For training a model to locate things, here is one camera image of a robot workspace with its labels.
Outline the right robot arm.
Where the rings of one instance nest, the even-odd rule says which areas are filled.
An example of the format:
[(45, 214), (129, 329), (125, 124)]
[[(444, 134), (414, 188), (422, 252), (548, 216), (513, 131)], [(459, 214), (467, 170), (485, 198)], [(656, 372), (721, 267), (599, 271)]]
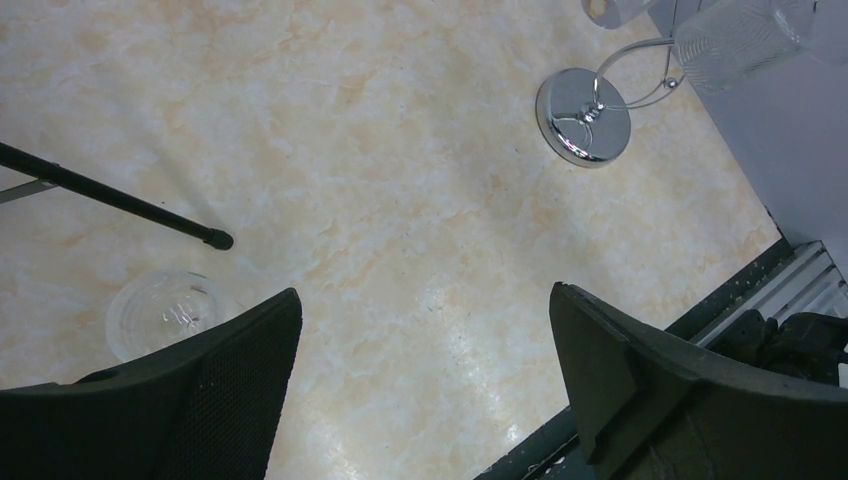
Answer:
[(846, 347), (845, 318), (799, 312), (780, 323), (748, 310), (708, 349), (759, 369), (838, 387)]

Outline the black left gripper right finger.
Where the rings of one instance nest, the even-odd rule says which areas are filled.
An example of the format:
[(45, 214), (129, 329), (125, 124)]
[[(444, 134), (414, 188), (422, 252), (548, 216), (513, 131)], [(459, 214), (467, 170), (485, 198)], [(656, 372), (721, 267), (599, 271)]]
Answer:
[(843, 479), (845, 389), (759, 369), (556, 283), (549, 316), (600, 479)]

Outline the clear smooth wine glass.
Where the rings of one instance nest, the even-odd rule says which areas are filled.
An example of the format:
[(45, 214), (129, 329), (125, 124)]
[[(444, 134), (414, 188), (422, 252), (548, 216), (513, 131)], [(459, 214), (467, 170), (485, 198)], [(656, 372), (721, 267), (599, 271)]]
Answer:
[(201, 274), (157, 270), (128, 283), (112, 300), (105, 336), (112, 353), (129, 362), (227, 320), (223, 290)]

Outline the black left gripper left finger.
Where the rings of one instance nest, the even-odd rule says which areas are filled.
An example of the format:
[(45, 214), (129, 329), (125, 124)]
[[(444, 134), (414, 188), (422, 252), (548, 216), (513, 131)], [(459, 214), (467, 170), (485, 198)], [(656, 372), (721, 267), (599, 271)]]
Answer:
[(261, 479), (303, 325), (286, 289), (71, 384), (1, 394), (5, 479)]

